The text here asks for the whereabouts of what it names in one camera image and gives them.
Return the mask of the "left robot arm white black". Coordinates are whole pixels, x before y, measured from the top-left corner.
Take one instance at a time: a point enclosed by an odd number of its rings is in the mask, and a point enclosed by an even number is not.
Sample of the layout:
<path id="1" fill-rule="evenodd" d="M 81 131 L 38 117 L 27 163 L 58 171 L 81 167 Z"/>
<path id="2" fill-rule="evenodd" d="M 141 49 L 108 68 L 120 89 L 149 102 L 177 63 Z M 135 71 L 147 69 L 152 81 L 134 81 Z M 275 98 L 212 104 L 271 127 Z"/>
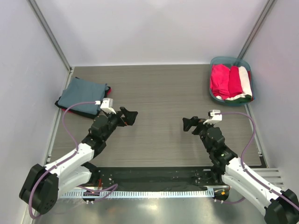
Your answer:
<path id="1" fill-rule="evenodd" d="M 138 113 L 120 107 L 104 110 L 102 115 L 94 118 L 86 137 L 75 149 L 47 165 L 34 165 L 20 190 L 19 198 L 28 204 L 32 219 L 46 214 L 64 193 L 82 184 L 95 186 L 100 175 L 94 171 L 90 161 L 97 157 L 106 147 L 106 141 L 117 127 L 132 126 Z"/>

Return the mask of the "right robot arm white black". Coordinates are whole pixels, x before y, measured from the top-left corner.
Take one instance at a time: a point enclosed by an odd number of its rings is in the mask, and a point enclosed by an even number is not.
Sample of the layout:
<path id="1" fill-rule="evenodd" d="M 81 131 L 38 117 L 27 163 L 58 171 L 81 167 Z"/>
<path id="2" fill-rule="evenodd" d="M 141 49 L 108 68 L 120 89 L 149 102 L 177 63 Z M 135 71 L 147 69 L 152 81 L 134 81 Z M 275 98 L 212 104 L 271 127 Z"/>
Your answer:
<path id="1" fill-rule="evenodd" d="M 211 180 L 215 184 L 226 184 L 234 188 L 251 202 L 268 224 L 297 224 L 299 222 L 299 200 L 290 189 L 282 190 L 270 183 L 249 166 L 226 144 L 225 137 L 215 124 L 222 120 L 219 112 L 209 113 L 208 119 L 183 118 L 183 130 L 198 135 L 209 154 L 214 170 Z"/>

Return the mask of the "pink-red t shirt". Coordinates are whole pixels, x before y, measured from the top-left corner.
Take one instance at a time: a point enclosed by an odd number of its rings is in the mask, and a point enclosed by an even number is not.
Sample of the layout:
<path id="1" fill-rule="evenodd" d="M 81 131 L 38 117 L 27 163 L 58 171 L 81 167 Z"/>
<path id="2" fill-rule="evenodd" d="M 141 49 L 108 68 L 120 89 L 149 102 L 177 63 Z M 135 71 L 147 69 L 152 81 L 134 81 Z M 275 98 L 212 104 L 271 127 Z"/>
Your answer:
<path id="1" fill-rule="evenodd" d="M 228 90 L 229 72 L 230 69 L 223 64 L 212 66 L 210 89 L 215 97 L 221 97 L 222 100 L 230 96 Z"/>

